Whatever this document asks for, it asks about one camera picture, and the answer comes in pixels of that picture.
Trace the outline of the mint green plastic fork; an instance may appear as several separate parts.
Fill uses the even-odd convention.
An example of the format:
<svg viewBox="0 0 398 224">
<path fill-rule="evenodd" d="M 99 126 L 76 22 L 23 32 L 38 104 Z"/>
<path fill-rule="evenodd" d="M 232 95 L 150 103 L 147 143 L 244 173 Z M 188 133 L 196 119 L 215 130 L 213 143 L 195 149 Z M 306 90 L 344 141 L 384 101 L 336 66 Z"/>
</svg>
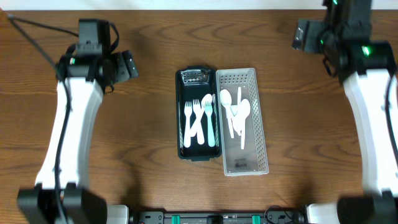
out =
<svg viewBox="0 0 398 224">
<path fill-rule="evenodd" d="M 208 145 L 210 147 L 215 146 L 215 134 L 213 130 L 212 114 L 213 108 L 210 101 L 205 101 L 205 114 L 207 117 L 207 133 L 208 133 Z"/>
</svg>

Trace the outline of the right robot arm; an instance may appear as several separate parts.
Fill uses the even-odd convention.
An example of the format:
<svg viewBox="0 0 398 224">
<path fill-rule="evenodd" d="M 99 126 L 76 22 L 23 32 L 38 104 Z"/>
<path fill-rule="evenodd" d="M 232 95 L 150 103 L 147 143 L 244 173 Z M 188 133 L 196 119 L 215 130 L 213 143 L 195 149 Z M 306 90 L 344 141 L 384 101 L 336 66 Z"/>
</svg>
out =
<svg viewBox="0 0 398 224">
<path fill-rule="evenodd" d="M 305 207 L 307 223 L 397 222 L 397 62 L 386 40 L 372 40 L 370 0 L 324 0 L 325 18 L 301 19 L 292 47 L 322 54 L 356 124 L 362 196 Z"/>
</svg>

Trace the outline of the white spoon vertical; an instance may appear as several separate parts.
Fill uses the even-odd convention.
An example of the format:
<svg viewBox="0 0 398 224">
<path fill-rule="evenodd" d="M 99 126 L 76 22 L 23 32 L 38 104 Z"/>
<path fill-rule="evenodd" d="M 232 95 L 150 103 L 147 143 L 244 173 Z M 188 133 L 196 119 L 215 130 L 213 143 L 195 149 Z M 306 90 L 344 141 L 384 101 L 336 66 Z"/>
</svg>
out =
<svg viewBox="0 0 398 224">
<path fill-rule="evenodd" d="M 234 138 L 234 130 L 233 130 L 232 115 L 231 115 L 232 98 L 231 98 L 230 92 L 227 89 L 223 89 L 220 91 L 220 100 L 221 100 L 221 104 L 225 108 L 229 133 L 230 133 L 231 139 L 233 139 Z"/>
</svg>

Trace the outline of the white spoon horizontal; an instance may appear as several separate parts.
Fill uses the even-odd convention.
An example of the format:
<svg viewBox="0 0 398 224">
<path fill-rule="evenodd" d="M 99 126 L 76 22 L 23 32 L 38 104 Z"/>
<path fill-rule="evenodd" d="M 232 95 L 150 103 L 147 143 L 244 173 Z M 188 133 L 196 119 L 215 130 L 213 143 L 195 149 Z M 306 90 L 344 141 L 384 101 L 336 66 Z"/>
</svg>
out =
<svg viewBox="0 0 398 224">
<path fill-rule="evenodd" d="M 251 111 L 250 102 L 247 99 L 243 99 L 240 103 L 238 114 L 239 114 L 239 123 L 241 129 L 241 149 L 244 149 L 245 145 L 245 127 L 246 127 L 246 118 L 249 116 Z"/>
</svg>

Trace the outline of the white spoon diagonal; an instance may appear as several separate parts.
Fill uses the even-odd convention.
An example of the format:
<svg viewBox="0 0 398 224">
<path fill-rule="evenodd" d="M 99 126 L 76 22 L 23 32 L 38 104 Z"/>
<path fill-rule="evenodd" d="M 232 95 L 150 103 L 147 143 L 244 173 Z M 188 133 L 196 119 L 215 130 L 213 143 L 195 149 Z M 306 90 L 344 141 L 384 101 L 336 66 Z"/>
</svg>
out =
<svg viewBox="0 0 398 224">
<path fill-rule="evenodd" d="M 238 136 L 242 135 L 244 125 L 246 121 L 246 109 L 243 104 L 240 104 L 238 113 L 236 116 L 233 116 L 233 128 L 237 132 Z"/>
</svg>

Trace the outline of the white spoon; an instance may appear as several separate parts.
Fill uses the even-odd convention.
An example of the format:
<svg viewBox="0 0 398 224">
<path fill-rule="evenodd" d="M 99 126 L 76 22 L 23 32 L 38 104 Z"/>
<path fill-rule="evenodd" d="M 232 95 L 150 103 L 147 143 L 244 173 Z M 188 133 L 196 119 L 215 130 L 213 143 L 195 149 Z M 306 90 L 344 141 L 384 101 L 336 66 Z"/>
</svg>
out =
<svg viewBox="0 0 398 224">
<path fill-rule="evenodd" d="M 242 97 L 242 91 L 241 91 L 241 87 L 238 87 L 238 93 L 237 93 L 237 103 L 235 105 L 231 105 L 231 112 L 233 114 L 233 116 L 236 116 L 238 113 L 238 109 L 241 103 L 241 97 Z"/>
<path fill-rule="evenodd" d="M 196 116 L 196 119 L 191 127 L 191 137 L 194 137 L 194 135 L 198 136 L 198 139 L 201 139 L 201 141 L 204 141 L 204 134 L 203 134 L 203 128 L 201 127 L 201 119 L 203 117 L 203 114 L 205 112 L 205 103 L 207 102 L 212 102 L 212 96 L 210 94 L 206 94 L 202 101 L 199 100 L 193 100 L 193 112 Z"/>
</svg>

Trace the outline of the white plastic fork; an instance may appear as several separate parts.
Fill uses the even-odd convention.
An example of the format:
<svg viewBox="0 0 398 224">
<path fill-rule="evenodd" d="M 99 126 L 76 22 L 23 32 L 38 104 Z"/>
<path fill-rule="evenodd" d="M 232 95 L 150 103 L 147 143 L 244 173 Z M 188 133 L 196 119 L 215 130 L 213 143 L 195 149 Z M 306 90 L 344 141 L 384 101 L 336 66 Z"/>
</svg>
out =
<svg viewBox="0 0 398 224">
<path fill-rule="evenodd" d="M 191 134 L 191 136 L 194 137 L 194 135 L 197 135 L 197 142 L 202 145 L 205 142 L 203 129 L 201 126 L 201 119 L 203 117 L 204 109 L 201 108 L 199 100 L 193 100 L 193 112 L 195 113 L 196 119 L 191 128 L 191 130 L 193 131 L 193 134 Z"/>
<path fill-rule="evenodd" d="M 183 145 L 188 148 L 191 145 L 191 137 L 190 137 L 190 117 L 192 115 L 192 102 L 186 101 L 184 107 L 184 115 L 185 115 L 185 132 Z"/>
</svg>

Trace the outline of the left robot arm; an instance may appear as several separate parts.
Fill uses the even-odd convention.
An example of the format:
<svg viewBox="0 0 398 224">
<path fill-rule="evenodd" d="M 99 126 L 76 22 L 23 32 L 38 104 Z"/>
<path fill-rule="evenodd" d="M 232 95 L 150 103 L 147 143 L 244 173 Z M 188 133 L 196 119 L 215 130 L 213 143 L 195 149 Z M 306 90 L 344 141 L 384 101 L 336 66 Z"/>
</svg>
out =
<svg viewBox="0 0 398 224">
<path fill-rule="evenodd" d="M 130 223 L 126 205 L 110 205 L 89 190 L 93 127 L 107 87 L 138 77 L 132 53 L 118 52 L 116 26 L 80 19 L 78 42 L 58 62 L 57 109 L 49 148 L 31 189 L 17 204 L 29 223 Z"/>
</svg>

